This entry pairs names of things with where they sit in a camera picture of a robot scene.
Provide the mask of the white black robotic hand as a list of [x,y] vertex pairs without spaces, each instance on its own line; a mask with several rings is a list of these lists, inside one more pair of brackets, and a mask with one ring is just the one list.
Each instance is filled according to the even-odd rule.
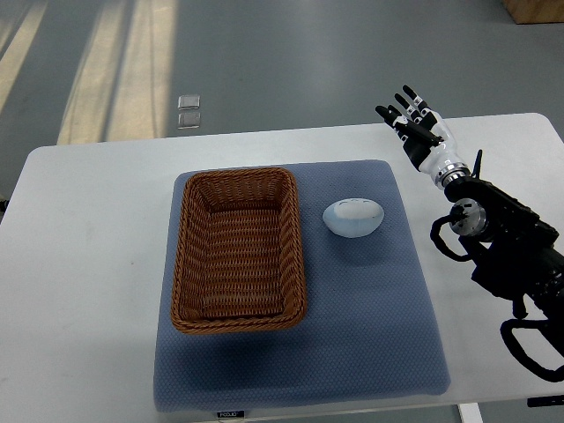
[[402,142],[412,165],[430,176],[438,189],[469,176],[468,165],[457,154],[457,143],[441,115],[408,85],[395,95],[397,107],[377,106],[375,112]]

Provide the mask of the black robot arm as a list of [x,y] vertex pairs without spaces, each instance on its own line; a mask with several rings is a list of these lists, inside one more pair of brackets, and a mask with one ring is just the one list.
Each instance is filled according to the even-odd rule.
[[563,351],[563,255],[558,231],[492,183],[479,177],[481,162],[469,170],[451,164],[439,185],[453,204],[431,227],[430,239],[445,256],[472,261],[471,275],[489,293],[511,301],[513,316],[501,324],[501,338],[513,357],[547,382],[561,382],[563,369],[548,369],[531,358],[514,335],[536,330]]

